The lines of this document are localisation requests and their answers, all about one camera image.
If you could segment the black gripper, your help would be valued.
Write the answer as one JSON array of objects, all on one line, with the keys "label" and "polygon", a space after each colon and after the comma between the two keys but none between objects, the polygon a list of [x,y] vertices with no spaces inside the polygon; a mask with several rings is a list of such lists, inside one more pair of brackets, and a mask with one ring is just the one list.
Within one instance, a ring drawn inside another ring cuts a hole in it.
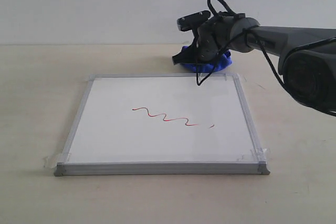
[{"label": "black gripper", "polygon": [[191,30],[194,35],[192,43],[172,57],[173,64],[214,62],[225,42],[229,41],[230,29],[230,19],[208,19]]}]

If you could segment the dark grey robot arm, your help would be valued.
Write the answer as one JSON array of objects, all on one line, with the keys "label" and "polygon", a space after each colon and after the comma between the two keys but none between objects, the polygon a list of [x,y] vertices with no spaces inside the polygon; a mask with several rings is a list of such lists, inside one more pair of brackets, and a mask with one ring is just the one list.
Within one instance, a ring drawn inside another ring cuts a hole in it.
[{"label": "dark grey robot arm", "polygon": [[335,116],[335,29],[261,26],[250,17],[213,17],[193,26],[178,21],[181,31],[192,30],[190,46],[173,56],[176,64],[218,65],[227,50],[260,50],[279,58],[270,68],[282,88],[299,104]]}]

